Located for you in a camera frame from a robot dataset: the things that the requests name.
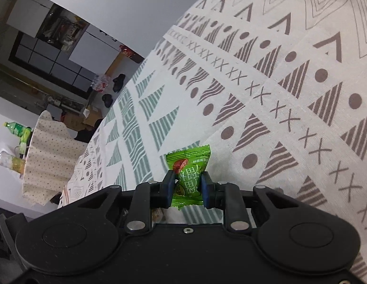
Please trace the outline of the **green candy packet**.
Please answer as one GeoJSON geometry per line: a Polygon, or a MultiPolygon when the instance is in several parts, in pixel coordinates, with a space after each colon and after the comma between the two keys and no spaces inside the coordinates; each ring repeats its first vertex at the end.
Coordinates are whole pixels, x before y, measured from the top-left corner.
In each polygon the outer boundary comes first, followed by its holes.
{"type": "Polygon", "coordinates": [[[203,205],[201,175],[210,160],[209,145],[174,151],[165,156],[167,165],[175,173],[171,206],[182,209],[184,206],[203,205]]]}

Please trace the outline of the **small cardboard box on floor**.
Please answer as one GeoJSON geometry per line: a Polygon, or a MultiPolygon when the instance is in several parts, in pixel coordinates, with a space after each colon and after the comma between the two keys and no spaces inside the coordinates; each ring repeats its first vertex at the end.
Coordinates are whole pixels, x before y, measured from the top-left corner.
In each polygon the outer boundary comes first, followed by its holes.
{"type": "Polygon", "coordinates": [[[86,126],[94,127],[96,122],[102,119],[102,111],[94,106],[88,106],[83,111],[82,123],[86,126]]]}

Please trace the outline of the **dotted cream tablecloth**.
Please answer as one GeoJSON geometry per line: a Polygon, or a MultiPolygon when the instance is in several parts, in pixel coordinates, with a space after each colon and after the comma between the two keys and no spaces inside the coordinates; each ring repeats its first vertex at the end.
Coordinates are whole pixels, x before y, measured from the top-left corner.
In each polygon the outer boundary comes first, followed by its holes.
{"type": "Polygon", "coordinates": [[[33,129],[25,158],[22,196],[31,204],[46,205],[62,192],[87,144],[75,140],[64,123],[43,111],[33,129]]]}

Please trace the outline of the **black shoe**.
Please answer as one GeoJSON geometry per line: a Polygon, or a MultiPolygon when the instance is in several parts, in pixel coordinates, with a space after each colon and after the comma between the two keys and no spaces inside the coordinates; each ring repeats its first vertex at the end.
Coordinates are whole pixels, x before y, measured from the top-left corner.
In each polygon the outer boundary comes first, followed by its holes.
{"type": "Polygon", "coordinates": [[[113,104],[113,97],[111,94],[104,94],[102,96],[102,101],[104,103],[104,106],[106,108],[111,108],[112,104],[113,104]]]}
{"type": "Polygon", "coordinates": [[[124,86],[124,80],[126,79],[125,74],[119,74],[116,78],[113,79],[113,91],[114,93],[118,93],[122,90],[124,86]]]}

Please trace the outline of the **pack of water bottles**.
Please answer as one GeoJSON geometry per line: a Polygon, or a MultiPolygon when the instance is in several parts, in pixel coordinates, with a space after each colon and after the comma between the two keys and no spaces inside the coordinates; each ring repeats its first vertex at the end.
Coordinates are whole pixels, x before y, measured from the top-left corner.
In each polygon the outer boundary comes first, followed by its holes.
{"type": "Polygon", "coordinates": [[[110,76],[106,74],[96,74],[92,81],[91,88],[96,92],[103,92],[109,85],[110,81],[110,76]]]}

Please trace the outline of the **patterned bed blanket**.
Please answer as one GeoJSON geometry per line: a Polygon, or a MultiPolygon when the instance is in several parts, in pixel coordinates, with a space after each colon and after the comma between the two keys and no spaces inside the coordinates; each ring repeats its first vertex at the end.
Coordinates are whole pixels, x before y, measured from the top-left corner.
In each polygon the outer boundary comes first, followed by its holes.
{"type": "Polygon", "coordinates": [[[215,182],[265,185],[359,232],[367,283],[367,0],[198,0],[122,88],[60,205],[160,181],[209,145],[215,182]]]}

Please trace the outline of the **green soda bottle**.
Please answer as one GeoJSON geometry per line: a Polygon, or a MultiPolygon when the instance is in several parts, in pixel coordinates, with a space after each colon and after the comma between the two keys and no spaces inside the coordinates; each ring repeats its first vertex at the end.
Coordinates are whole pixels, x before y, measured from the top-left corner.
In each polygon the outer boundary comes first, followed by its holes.
{"type": "Polygon", "coordinates": [[[30,135],[32,129],[30,127],[25,127],[17,122],[4,122],[4,127],[9,130],[9,132],[19,138],[30,135]]]}

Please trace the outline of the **yellow drink bottle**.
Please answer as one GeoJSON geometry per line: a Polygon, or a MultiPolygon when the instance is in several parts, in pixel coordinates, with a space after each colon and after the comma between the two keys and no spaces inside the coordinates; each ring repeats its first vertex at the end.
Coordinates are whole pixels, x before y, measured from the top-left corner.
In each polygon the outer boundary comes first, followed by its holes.
{"type": "Polygon", "coordinates": [[[12,156],[5,151],[0,152],[0,165],[19,174],[23,174],[25,171],[25,160],[12,156]]]}

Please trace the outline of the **black grid glass door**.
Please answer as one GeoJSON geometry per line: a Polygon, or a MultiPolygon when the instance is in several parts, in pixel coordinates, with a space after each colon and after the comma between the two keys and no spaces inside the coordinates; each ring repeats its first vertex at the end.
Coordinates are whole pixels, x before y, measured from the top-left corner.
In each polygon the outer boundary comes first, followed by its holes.
{"type": "Polygon", "coordinates": [[[22,32],[15,38],[9,61],[83,99],[93,92],[93,72],[70,61],[64,51],[22,32]]]}

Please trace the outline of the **white kitchen cabinet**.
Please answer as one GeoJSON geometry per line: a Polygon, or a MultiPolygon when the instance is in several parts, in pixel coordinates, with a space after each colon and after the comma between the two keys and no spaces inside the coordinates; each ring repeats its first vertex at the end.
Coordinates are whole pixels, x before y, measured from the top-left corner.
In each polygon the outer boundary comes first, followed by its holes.
{"type": "Polygon", "coordinates": [[[9,14],[7,24],[36,38],[53,4],[50,0],[17,0],[9,14]]]}

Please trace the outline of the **red bag by wall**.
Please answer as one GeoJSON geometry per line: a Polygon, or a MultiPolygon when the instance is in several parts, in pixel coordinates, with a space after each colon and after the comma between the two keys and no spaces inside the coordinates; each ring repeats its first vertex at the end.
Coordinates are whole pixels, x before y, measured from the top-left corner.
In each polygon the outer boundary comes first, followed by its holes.
{"type": "Polygon", "coordinates": [[[130,49],[129,47],[127,47],[126,45],[124,45],[124,44],[122,44],[122,45],[119,45],[119,50],[120,50],[120,52],[123,54],[123,55],[125,55],[126,57],[128,57],[128,58],[131,58],[134,54],[135,54],[135,52],[132,50],[132,49],[130,49]]]}

